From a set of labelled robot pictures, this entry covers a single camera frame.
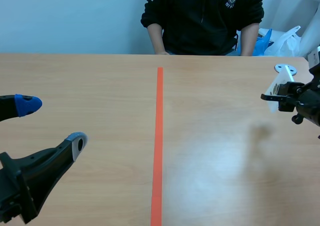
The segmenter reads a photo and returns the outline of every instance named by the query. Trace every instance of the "sleeve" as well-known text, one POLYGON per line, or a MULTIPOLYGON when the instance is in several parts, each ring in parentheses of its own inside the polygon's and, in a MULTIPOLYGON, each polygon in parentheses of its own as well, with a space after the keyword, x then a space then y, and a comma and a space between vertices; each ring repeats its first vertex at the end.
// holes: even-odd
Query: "sleeve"
POLYGON ((241 31, 244 27, 253 23, 260 23, 265 15, 262 7, 263 0, 245 0, 243 9, 238 15, 237 30, 241 31))
POLYGON ((166 25, 166 0, 147 0, 141 24, 147 28, 151 24, 166 25))

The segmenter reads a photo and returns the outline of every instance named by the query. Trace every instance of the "white wall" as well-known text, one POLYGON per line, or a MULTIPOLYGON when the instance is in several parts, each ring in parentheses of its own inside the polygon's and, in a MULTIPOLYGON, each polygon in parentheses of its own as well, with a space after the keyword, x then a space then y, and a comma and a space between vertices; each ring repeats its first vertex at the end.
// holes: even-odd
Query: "white wall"
POLYGON ((260 27, 286 32, 301 26, 298 34, 302 36, 316 13, 318 3, 312 0, 263 0, 263 7, 265 17, 260 27))
MULTIPOLYGON (((0 52, 153 53, 140 24, 146 0, 0 0, 0 52)), ((302 33, 310 0, 264 0, 264 28, 302 33)))

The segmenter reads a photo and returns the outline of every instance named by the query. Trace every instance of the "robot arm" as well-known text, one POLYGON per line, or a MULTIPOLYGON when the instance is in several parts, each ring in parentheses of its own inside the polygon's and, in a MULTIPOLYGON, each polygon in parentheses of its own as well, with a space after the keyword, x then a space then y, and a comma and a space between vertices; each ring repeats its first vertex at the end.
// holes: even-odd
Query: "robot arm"
POLYGON ((297 115, 292 118, 295 124, 301 124, 306 118, 320 126, 320 47, 309 54, 308 60, 309 71, 313 75, 311 82, 280 84, 276 96, 262 94, 261 98, 279 102, 281 112, 293 112, 296 108, 297 115))
MULTIPOLYGON (((39 98, 15 95, 0 97, 0 121, 29 115, 42 105, 39 98)), ((0 154, 0 222, 21 215, 25 223, 38 216, 56 183, 76 161, 87 144, 84 133, 73 133, 60 145, 30 156, 12 159, 0 154)))

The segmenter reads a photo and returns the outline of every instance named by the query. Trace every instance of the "person's arm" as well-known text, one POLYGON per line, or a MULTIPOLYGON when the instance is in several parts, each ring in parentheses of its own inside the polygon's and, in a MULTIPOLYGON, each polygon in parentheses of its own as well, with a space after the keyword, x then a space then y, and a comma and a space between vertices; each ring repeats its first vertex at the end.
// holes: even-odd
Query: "person's arm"
POLYGON ((241 30, 241 56, 251 57, 257 42, 259 23, 253 23, 241 30))
POLYGON ((164 42, 162 40, 162 27, 159 24, 151 24, 148 26, 149 36, 157 55, 169 55, 166 52, 164 42))
POLYGON ((264 17, 263 0, 244 0, 238 16, 237 30, 241 31, 241 56, 252 56, 257 42, 259 23, 264 17))
POLYGON ((147 0, 141 23, 147 28, 156 54, 168 55, 162 40, 162 30, 167 24, 168 0, 147 0))

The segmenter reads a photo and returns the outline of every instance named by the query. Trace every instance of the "person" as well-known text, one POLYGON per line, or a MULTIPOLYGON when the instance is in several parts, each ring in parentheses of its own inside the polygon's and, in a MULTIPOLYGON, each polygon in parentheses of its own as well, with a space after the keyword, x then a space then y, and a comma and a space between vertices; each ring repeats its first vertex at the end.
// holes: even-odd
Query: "person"
POLYGON ((263 0, 147 0, 141 23, 156 54, 252 56, 263 0))

